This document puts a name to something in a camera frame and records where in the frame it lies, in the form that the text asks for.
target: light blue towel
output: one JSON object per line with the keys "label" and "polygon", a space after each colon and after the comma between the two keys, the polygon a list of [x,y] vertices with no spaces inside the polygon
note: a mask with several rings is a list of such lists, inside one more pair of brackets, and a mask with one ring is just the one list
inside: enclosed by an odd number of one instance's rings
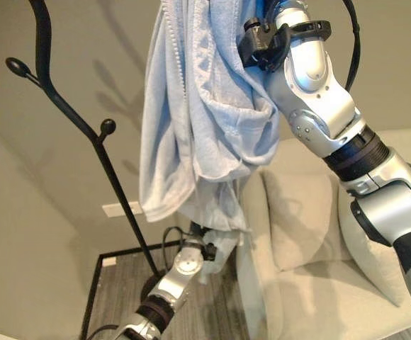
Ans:
{"label": "light blue towel", "polygon": [[142,209],[150,222],[178,210],[222,231],[211,238],[223,261],[237,241],[231,231],[246,230],[236,180],[268,164],[279,138],[265,74],[243,69],[237,51],[244,22],[262,7],[257,0],[162,1],[147,62]]}

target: coat rack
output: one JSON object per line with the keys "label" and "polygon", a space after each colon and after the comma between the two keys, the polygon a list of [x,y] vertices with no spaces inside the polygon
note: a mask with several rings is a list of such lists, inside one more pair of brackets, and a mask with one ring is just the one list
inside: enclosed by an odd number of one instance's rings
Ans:
{"label": "coat rack", "polygon": [[125,197],[122,186],[118,180],[113,165],[106,153],[103,142],[106,137],[111,135],[116,130],[116,122],[112,119],[105,119],[100,126],[101,133],[97,135],[94,130],[83,120],[83,118],[59,95],[53,86],[50,78],[50,53],[51,53],[51,21],[47,6],[44,0],[29,0],[33,8],[36,21],[36,39],[35,39],[35,69],[36,74],[31,73],[29,67],[22,61],[10,57],[6,59],[7,67],[16,75],[27,78],[35,85],[40,87],[48,96],[48,98],[75,124],[82,133],[86,135],[92,143],[101,165],[105,169],[106,175],[116,193],[120,204],[127,216],[133,232],[141,246],[141,249],[147,259],[147,262],[152,269],[155,278],[160,278],[161,273],[157,270],[154,260],[147,248],[144,237],[136,222],[135,216],[128,205],[128,200]]}

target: floor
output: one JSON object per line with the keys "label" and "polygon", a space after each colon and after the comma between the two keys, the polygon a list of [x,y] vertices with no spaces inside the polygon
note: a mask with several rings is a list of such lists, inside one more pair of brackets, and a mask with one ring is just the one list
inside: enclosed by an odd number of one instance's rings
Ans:
{"label": "floor", "polygon": [[[176,246],[167,248],[168,259],[174,258],[176,250]],[[157,267],[161,268],[161,250],[155,249],[151,253]],[[104,324],[126,322],[129,315],[137,309],[140,291],[150,275],[142,253],[119,256],[115,265],[104,266],[101,269],[88,334]],[[111,334],[112,331],[103,331],[94,340],[109,339]],[[162,336],[162,340],[174,339],[249,340],[232,259],[221,273],[210,277],[208,285],[197,282],[191,285],[187,302]],[[411,328],[384,340],[411,340]]]}

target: sofa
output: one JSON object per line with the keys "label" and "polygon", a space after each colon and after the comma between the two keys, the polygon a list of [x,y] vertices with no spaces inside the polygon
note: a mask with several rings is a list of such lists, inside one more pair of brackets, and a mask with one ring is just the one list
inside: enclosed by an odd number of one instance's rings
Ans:
{"label": "sofa", "polygon": [[[411,163],[411,129],[377,132]],[[251,339],[383,339],[411,327],[391,247],[368,239],[325,163],[295,139],[248,180],[237,278]]]}

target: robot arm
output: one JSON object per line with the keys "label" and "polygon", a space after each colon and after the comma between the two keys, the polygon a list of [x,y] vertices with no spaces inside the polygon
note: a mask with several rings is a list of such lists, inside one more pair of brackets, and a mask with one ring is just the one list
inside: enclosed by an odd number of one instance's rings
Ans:
{"label": "robot arm", "polygon": [[203,245],[187,239],[171,270],[150,291],[128,324],[119,327],[112,340],[160,340],[174,314],[188,295],[187,287],[204,263]]}
{"label": "robot arm", "polygon": [[[367,126],[349,93],[334,78],[323,43],[330,35],[323,33],[330,29],[326,22],[310,21],[303,1],[275,3],[276,32],[270,33],[273,25],[257,18],[248,21],[239,46],[242,61],[273,72],[266,89],[293,134],[324,159],[355,197],[351,211],[368,237],[395,248],[411,294],[411,166]],[[290,41],[284,38],[289,51],[282,62],[274,62],[270,60],[270,50],[277,48],[273,41],[286,31],[291,34]],[[275,37],[266,44],[269,53],[260,49],[263,44],[248,43],[267,34]],[[282,67],[274,70],[274,65]]]}

